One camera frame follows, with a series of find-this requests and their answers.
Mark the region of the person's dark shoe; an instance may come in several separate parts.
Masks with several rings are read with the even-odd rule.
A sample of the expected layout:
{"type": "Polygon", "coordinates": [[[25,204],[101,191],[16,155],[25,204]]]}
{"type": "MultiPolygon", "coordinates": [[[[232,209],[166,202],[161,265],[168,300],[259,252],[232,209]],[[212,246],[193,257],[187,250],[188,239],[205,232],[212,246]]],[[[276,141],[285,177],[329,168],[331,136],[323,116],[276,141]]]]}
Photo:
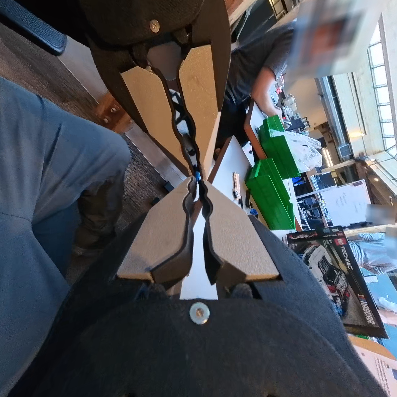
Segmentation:
{"type": "Polygon", "coordinates": [[[111,178],[89,185],[77,201],[81,223],[73,252],[97,256],[116,237],[115,226],[122,211],[123,178],[111,178]]]}

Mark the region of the black desk foot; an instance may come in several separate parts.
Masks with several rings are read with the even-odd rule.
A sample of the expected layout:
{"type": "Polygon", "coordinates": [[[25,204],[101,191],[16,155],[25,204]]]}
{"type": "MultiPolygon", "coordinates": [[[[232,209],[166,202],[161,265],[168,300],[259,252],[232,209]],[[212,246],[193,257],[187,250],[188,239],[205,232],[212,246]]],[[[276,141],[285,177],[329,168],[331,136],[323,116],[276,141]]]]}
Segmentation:
{"type": "Polygon", "coordinates": [[[172,190],[174,189],[174,187],[172,186],[172,184],[167,181],[166,183],[164,183],[162,186],[160,186],[159,188],[159,192],[157,194],[157,196],[155,196],[152,201],[150,202],[151,206],[154,206],[155,204],[157,204],[158,202],[160,202],[166,195],[168,195],[172,190]]]}

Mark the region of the person's trousers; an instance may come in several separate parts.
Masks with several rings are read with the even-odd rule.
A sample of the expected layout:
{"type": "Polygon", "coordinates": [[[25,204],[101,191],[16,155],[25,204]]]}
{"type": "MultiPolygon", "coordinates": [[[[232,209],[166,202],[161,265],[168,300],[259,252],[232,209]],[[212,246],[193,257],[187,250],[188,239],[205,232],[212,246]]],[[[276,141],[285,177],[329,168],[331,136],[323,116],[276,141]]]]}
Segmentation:
{"type": "Polygon", "coordinates": [[[94,182],[123,178],[131,152],[118,134],[1,78],[1,396],[41,348],[69,292],[77,201],[94,182]]]}

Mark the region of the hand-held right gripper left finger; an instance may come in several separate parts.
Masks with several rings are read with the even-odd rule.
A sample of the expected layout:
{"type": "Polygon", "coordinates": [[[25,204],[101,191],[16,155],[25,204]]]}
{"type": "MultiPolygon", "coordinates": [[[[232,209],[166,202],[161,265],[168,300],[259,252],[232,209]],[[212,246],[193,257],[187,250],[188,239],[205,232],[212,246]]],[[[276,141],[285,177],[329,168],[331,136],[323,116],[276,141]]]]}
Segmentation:
{"type": "Polygon", "coordinates": [[[148,211],[117,270],[119,279],[161,284],[168,290],[189,274],[196,187],[194,177],[186,178],[148,211]]]}

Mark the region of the clear plastic bag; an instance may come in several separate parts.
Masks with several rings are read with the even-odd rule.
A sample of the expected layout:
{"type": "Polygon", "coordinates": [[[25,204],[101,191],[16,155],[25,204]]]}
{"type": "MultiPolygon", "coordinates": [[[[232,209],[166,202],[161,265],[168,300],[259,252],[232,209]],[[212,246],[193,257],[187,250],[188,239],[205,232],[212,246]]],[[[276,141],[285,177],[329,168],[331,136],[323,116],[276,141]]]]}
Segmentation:
{"type": "Polygon", "coordinates": [[[321,143],[309,136],[295,132],[280,132],[284,136],[292,157],[300,173],[311,171],[321,167],[323,158],[321,143]]]}

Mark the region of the printed instruction sheet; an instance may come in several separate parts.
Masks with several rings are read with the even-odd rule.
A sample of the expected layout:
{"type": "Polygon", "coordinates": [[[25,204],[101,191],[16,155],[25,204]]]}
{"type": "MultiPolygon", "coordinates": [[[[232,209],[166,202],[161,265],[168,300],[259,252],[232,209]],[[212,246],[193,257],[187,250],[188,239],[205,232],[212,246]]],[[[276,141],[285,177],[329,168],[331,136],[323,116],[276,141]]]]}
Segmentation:
{"type": "Polygon", "coordinates": [[[388,357],[354,345],[371,374],[389,397],[397,396],[397,362],[388,357]]]}

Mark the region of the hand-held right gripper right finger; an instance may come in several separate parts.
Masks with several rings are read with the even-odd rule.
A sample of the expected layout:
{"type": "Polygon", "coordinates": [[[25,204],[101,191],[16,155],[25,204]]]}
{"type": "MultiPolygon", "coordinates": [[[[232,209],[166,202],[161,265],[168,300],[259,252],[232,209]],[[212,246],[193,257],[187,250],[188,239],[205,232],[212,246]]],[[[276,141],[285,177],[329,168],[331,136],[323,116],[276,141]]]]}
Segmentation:
{"type": "Polygon", "coordinates": [[[200,181],[199,191],[205,219],[204,264],[210,284],[277,279],[279,271],[251,217],[208,181],[200,181]]]}

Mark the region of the black toy car box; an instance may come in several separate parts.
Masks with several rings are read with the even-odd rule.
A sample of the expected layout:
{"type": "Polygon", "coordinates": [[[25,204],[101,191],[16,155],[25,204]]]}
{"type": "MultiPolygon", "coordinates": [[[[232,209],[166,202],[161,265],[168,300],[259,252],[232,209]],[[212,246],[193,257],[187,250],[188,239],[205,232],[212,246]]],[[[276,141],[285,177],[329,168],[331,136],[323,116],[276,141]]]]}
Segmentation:
{"type": "Polygon", "coordinates": [[[289,233],[286,242],[317,279],[348,333],[389,338],[342,226],[289,233]]]}

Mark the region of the green plastic bin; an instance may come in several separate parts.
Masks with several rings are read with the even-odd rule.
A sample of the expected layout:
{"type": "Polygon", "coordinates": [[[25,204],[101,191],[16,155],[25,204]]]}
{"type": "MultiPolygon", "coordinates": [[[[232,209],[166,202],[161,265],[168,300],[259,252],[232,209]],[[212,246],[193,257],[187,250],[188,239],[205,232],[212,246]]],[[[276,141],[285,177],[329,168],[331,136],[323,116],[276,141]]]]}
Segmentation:
{"type": "Polygon", "coordinates": [[[273,159],[282,179],[300,177],[284,133],[279,116],[267,117],[259,127],[259,142],[266,156],[273,159]]]}
{"type": "Polygon", "coordinates": [[[272,158],[255,163],[245,181],[270,230],[294,230],[293,204],[272,158]]]}

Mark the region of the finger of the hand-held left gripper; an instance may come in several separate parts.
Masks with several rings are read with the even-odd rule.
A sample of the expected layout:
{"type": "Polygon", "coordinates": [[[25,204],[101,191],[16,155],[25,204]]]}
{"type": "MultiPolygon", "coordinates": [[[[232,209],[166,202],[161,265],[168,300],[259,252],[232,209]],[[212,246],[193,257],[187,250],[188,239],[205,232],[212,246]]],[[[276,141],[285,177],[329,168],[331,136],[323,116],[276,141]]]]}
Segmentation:
{"type": "Polygon", "coordinates": [[[217,129],[221,112],[218,110],[211,45],[192,48],[178,72],[183,100],[195,125],[198,163],[203,178],[212,169],[217,129]]]}
{"type": "Polygon", "coordinates": [[[192,176],[176,129],[170,94],[161,77],[137,66],[123,72],[122,79],[152,141],[184,175],[192,176]]]}

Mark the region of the whiteboard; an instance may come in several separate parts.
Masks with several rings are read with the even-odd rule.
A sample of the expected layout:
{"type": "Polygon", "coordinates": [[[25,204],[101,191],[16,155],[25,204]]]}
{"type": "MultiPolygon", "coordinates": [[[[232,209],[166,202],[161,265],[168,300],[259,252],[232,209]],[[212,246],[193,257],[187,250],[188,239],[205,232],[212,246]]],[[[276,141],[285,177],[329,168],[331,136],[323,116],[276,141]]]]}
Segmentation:
{"type": "Polygon", "coordinates": [[[371,201],[365,180],[323,189],[320,195],[334,226],[348,227],[366,221],[371,201]]]}

